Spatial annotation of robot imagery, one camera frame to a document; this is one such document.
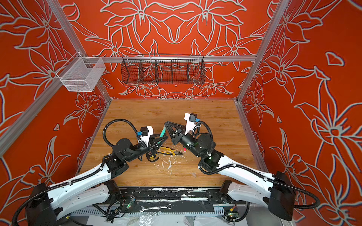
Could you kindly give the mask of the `green marker pen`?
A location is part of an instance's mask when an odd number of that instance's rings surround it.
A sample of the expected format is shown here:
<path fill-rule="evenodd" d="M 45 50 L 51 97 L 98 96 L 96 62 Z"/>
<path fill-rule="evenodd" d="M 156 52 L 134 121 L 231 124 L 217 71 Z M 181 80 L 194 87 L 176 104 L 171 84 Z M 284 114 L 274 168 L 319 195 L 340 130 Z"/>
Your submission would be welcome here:
<path fill-rule="evenodd" d="M 160 137 L 163 137 L 166 133 L 166 127 L 164 127 L 161 131 Z"/>

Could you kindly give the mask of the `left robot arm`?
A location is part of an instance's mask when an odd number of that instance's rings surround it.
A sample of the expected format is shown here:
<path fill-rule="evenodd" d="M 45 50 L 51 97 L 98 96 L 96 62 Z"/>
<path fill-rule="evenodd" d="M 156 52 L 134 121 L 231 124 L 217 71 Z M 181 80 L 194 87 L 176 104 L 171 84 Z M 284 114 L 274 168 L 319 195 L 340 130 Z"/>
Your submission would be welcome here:
<path fill-rule="evenodd" d="M 116 122 L 125 122 L 131 126 L 137 144 L 133 145 L 127 138 L 112 144 L 107 139 L 107 129 Z M 11 224 L 19 225 L 18 219 L 25 212 L 27 224 L 30 226 L 58 226 L 68 214 L 90 205 L 108 200 L 118 201 L 120 190 L 114 178 L 129 169 L 129 163 L 146 156 L 149 162 L 157 161 L 157 151 L 168 137 L 166 129 L 155 134 L 151 126 L 142 127 L 139 131 L 126 119 L 115 119 L 106 124 L 102 131 L 103 140 L 112 148 L 112 153 L 103 156 L 96 167 L 66 181 L 50 186 L 37 185 L 30 197 L 15 211 Z"/>

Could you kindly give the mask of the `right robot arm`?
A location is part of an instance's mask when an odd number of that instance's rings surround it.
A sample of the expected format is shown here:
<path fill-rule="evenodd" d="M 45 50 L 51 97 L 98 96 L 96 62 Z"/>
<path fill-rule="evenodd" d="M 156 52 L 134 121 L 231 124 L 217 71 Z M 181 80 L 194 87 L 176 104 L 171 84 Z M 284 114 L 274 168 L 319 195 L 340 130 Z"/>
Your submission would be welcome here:
<path fill-rule="evenodd" d="M 225 182 L 222 187 L 235 201 L 263 205 L 287 221 L 292 220 L 295 209 L 315 209 L 321 204 L 313 193 L 293 186 L 286 174 L 259 171 L 217 151 L 211 129 L 203 121 L 187 122 L 185 126 L 167 121 L 165 128 L 174 145 L 181 144 L 200 159 L 198 169 L 202 173 L 220 174 L 240 182 Z"/>

